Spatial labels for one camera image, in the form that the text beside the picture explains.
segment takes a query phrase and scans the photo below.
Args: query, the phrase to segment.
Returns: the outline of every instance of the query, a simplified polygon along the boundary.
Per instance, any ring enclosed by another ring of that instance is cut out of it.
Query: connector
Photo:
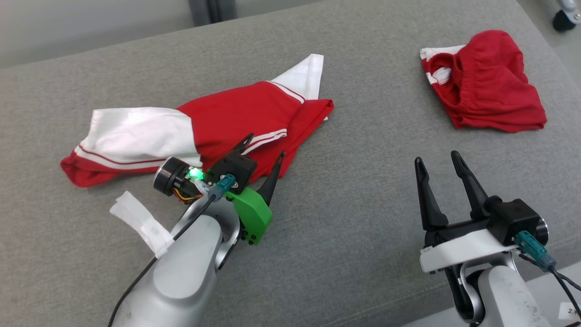
[[[542,271],[548,272],[549,267],[555,267],[557,261],[547,254],[547,249],[537,241],[529,232],[523,230],[519,232],[514,240],[514,243],[521,248],[521,250],[530,255]]]
[[[224,178],[221,178],[218,183],[210,188],[208,191],[208,197],[215,195],[214,202],[217,202],[224,196],[224,193],[230,191],[230,189],[236,184],[236,178],[232,174],[226,174]]]

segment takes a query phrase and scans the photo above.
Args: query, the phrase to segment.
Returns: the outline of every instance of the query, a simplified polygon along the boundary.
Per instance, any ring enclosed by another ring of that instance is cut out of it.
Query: chair wheel
[[[563,10],[559,11],[553,18],[553,28],[557,32],[566,32],[574,29],[576,24],[572,23]]]

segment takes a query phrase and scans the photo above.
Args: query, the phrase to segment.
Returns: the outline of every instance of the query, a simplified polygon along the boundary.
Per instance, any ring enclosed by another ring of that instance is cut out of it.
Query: gray couch
[[[419,49],[487,29],[525,54],[543,130],[455,130],[432,92]],[[1,71],[0,325],[105,325],[151,257],[108,213],[114,199],[129,190],[167,228],[184,210],[151,175],[90,189],[66,179],[59,161],[93,109],[175,108],[309,53],[325,55],[320,95],[335,110],[279,181],[261,244],[241,244],[219,272],[204,326],[398,326],[451,307],[444,275],[419,265],[419,155],[452,222],[469,212],[459,150],[489,194],[545,218],[560,266],[581,260],[581,92],[517,2],[332,0]]]

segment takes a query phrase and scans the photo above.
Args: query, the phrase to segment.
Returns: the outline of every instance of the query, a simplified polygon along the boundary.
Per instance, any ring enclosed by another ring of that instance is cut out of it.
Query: red garment
[[[258,163],[250,179],[253,182],[271,172],[281,151],[286,152],[280,173],[284,176],[299,146],[333,110],[333,101],[305,100],[280,84],[261,81],[192,100],[178,110],[192,119],[203,170],[254,133],[244,153]]]
[[[271,81],[198,98],[177,110],[95,110],[89,135],[60,166],[79,187],[104,183],[120,173],[155,172],[171,155],[193,166],[203,162],[206,170],[254,133],[244,153],[258,164],[251,181],[268,175],[286,151],[283,176],[299,145],[332,110],[331,100],[305,100]]]
[[[422,64],[457,129],[516,133],[542,129],[547,122],[537,90],[524,73],[522,52],[505,31],[484,31],[457,54],[437,53]],[[451,69],[449,77],[443,67]]]

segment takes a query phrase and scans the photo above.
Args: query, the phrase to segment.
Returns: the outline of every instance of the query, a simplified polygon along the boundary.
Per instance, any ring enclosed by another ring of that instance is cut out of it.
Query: floor
[[[541,34],[557,53],[567,71],[581,89],[581,26],[566,33],[556,32],[551,22],[559,11],[556,0],[517,0]]]

